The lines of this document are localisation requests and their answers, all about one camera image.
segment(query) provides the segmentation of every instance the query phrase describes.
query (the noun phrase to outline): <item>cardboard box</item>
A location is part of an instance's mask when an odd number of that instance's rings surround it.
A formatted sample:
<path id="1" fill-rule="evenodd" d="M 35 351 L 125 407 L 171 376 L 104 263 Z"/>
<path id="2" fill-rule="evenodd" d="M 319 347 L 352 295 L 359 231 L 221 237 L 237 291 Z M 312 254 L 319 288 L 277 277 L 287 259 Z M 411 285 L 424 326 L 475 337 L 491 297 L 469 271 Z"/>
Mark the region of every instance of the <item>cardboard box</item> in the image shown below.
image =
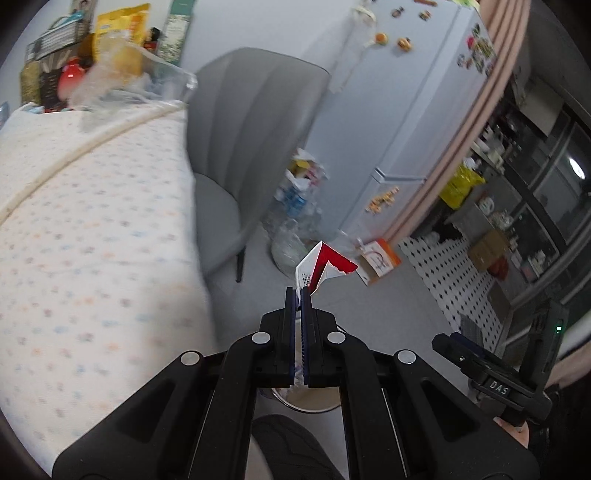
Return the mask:
<path id="1" fill-rule="evenodd" d="M 370 242 L 361 248 L 357 273 L 363 283 L 370 285 L 390 273 L 402 263 L 383 238 Z"/>
<path id="2" fill-rule="evenodd" d="M 484 272 L 509 250 L 509 240 L 501 230 L 491 230 L 468 250 L 476 269 Z"/>

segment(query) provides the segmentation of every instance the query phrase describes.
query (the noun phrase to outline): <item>gray chair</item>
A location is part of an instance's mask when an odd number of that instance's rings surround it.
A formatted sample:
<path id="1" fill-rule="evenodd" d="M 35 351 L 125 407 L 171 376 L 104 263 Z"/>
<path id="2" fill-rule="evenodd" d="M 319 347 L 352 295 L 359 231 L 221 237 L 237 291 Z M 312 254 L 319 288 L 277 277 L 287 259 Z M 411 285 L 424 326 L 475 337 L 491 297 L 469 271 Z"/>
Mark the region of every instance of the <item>gray chair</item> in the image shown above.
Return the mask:
<path id="1" fill-rule="evenodd" d="M 307 135 L 329 74 L 241 48 L 205 65 L 189 102 L 187 153 L 196 177 L 196 241 L 205 277 L 238 256 Z"/>

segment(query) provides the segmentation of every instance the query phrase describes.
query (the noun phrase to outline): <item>chair leg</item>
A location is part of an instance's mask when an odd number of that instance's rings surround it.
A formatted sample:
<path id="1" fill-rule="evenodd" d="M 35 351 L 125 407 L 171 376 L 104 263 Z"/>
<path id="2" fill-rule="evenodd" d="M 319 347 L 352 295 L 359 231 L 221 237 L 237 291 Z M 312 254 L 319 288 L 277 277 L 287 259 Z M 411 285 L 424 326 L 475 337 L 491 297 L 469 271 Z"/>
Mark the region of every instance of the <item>chair leg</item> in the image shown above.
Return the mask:
<path id="1" fill-rule="evenodd" d="M 244 256 L 246 255 L 246 247 L 244 247 L 236 256 L 236 283 L 242 281 L 242 272 L 244 272 Z"/>

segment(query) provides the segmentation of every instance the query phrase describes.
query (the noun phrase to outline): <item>brown box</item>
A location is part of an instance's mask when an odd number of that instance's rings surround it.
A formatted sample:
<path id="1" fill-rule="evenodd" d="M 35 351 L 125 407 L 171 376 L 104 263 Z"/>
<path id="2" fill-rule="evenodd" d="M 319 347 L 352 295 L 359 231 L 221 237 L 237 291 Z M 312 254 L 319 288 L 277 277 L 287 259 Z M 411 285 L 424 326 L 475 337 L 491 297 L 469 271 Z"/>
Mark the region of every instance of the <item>brown box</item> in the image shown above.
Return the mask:
<path id="1" fill-rule="evenodd" d="M 478 271 L 485 271 L 509 250 L 509 240 L 500 230 L 491 230 L 468 250 Z"/>

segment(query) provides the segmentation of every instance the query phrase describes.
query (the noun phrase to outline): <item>bed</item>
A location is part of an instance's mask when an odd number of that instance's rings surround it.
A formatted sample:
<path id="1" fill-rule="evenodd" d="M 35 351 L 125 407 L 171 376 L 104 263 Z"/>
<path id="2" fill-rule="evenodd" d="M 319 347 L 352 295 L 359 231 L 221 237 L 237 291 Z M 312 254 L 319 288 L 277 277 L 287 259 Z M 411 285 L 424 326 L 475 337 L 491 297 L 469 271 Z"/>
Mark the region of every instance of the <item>bed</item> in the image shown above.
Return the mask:
<path id="1" fill-rule="evenodd" d="M 188 349 L 216 351 L 182 106 L 0 131 L 0 408 L 47 472 Z"/>

